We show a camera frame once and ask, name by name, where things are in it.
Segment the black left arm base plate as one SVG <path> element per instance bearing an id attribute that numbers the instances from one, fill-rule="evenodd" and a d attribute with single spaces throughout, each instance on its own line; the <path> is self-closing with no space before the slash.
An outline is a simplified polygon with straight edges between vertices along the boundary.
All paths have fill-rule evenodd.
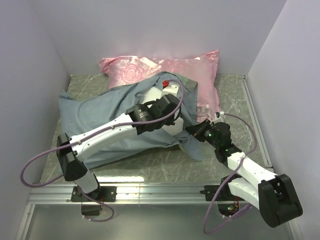
<path id="1" fill-rule="evenodd" d="M 94 190 L 91 193 L 86 193 L 88 197 L 95 201 L 99 202 L 115 202 L 116 201 L 116 194 L 117 194 L 117 187 L 116 186 L 100 186 L 98 189 Z M 72 190 L 71 194 L 71 202 L 91 202 L 86 196 L 83 195 L 82 190 L 79 186 L 75 186 Z"/>

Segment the green beige patchwork pillowcase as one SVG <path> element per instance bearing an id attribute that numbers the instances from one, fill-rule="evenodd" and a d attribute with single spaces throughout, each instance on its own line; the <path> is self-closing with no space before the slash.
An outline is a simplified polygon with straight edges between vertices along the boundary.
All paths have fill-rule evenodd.
<path id="1" fill-rule="evenodd" d="M 100 95 L 84 100 L 75 100 L 63 91 L 59 96 L 61 131 L 72 137 L 109 123 L 127 109 L 141 103 L 144 92 L 152 87 L 161 90 L 163 81 L 170 79 L 180 80 L 184 84 L 181 107 L 184 125 L 196 125 L 197 82 L 179 74 L 160 72 L 141 82 L 113 87 Z M 161 128 L 115 142 L 90 156 L 85 164 L 93 169 L 148 150 L 178 145 L 181 145 L 184 152 L 193 160 L 203 160 L 201 143 L 194 137 L 186 131 L 172 136 Z"/>

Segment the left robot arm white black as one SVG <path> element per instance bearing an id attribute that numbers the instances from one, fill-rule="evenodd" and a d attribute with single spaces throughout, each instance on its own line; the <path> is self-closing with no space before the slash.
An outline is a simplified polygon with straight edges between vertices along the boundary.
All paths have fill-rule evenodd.
<path id="1" fill-rule="evenodd" d="M 100 184 L 84 161 L 123 139 L 175 125 L 175 114 L 181 106 L 182 100 L 168 93 L 159 99 L 136 104 L 116 119 L 86 133 L 74 136 L 60 134 L 56 155 L 65 181 L 74 182 L 86 195 L 98 194 Z"/>

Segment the white pillow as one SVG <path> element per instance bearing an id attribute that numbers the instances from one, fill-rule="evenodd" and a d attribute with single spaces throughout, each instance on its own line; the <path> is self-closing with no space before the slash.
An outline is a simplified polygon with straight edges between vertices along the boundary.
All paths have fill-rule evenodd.
<path id="1" fill-rule="evenodd" d="M 157 87 L 151 87 L 149 90 L 142 94 L 142 104 L 149 101 L 155 101 L 161 98 L 162 90 Z M 183 131 L 184 120 L 179 115 L 179 110 L 173 115 L 174 125 L 164 125 L 162 128 L 170 135 L 175 136 Z"/>

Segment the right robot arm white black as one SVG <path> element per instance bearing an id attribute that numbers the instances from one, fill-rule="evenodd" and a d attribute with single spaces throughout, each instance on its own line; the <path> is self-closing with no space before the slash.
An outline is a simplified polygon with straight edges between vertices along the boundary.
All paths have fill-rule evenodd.
<path id="1" fill-rule="evenodd" d="M 253 160 L 231 140 L 230 126 L 224 122 L 205 120 L 186 131 L 200 142 L 215 148 L 217 160 L 233 171 L 224 193 L 239 197 L 256 207 L 263 220 L 272 228 L 303 214 L 303 208 L 291 178 L 278 175 Z"/>

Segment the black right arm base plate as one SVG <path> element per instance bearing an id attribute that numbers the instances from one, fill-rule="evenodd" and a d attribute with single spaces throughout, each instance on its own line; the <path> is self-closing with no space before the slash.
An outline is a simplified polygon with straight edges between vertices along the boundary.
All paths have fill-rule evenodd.
<path id="1" fill-rule="evenodd" d="M 219 185 L 205 185 L 204 189 L 200 190 L 199 193 L 205 195 L 205 200 L 210 202 L 216 192 L 218 191 Z M 233 201 L 236 199 L 236 196 L 232 195 L 228 185 L 226 184 L 218 193 L 216 201 Z"/>

